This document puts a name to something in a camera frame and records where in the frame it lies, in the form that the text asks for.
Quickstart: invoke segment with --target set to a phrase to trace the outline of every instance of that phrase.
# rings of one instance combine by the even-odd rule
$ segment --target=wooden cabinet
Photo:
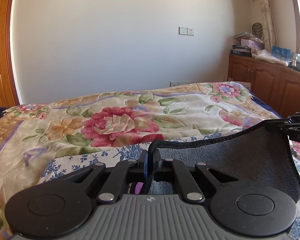
[[[267,65],[252,63],[251,90],[266,104],[275,108],[282,71]]]
[[[232,66],[232,68],[228,70],[228,77],[232,77],[236,81],[249,82],[252,66],[251,61],[230,57],[229,66]]]
[[[287,117],[300,111],[300,77],[283,72],[275,108]]]
[[[300,73],[283,65],[230,55],[228,78],[251,83],[251,91],[282,117],[300,111]]]

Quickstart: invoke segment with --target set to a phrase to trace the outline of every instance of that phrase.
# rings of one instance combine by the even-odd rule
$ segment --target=crosshair logo
[[[149,201],[149,202],[155,201],[155,198],[154,198],[154,197],[152,197],[152,196],[150,196],[150,197],[147,197],[147,201]]]

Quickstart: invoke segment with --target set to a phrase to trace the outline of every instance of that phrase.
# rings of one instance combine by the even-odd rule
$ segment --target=wall
[[[15,0],[20,100],[222,81],[232,36],[250,23],[249,0]]]
[[[251,1],[252,24],[261,22],[263,15],[258,0]],[[296,21],[292,0],[271,0],[272,19],[277,34],[277,43],[281,48],[296,51]]]

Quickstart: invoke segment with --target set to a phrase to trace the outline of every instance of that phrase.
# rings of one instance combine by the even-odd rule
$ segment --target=door frame
[[[8,72],[9,72],[9,79],[10,85],[12,88],[13,98],[16,103],[16,106],[19,105],[19,98],[16,90],[16,85],[14,82],[13,77],[13,70],[12,70],[12,60],[11,60],[11,50],[10,50],[10,18],[11,18],[11,7],[12,7],[12,0],[8,0],[8,7],[7,7],[7,17],[6,17],[6,55],[7,55],[7,63],[8,63]]]

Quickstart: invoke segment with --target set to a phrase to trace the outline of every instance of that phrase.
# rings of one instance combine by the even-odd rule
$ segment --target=silver screw
[[[112,201],[114,199],[114,195],[111,193],[101,193],[99,195],[99,199],[102,201]]]
[[[202,200],[202,195],[198,192],[190,192],[189,194],[187,194],[187,199],[192,201]]]

